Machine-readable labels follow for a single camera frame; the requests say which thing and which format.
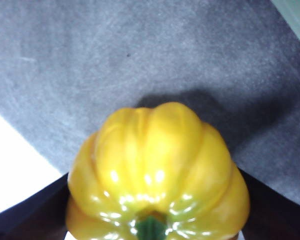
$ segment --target gray surface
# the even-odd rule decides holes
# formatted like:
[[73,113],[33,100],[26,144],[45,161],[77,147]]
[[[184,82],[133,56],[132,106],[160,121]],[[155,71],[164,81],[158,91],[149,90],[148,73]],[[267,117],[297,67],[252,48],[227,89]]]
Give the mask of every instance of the gray surface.
[[111,112],[165,101],[300,204],[300,42],[270,1],[0,0],[0,113],[63,173]]

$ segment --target green stem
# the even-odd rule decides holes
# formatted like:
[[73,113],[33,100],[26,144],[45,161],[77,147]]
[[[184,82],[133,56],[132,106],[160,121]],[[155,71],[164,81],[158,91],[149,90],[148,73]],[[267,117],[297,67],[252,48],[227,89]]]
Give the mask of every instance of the green stem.
[[167,226],[152,215],[139,221],[135,228],[139,240],[164,240],[166,238]]

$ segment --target bell pepper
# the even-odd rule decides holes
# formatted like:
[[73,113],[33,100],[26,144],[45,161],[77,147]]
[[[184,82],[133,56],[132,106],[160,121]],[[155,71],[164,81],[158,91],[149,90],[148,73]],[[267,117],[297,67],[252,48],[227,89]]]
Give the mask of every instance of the bell pepper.
[[122,108],[68,175],[78,240],[228,240],[247,221],[245,181],[219,132],[187,106]]

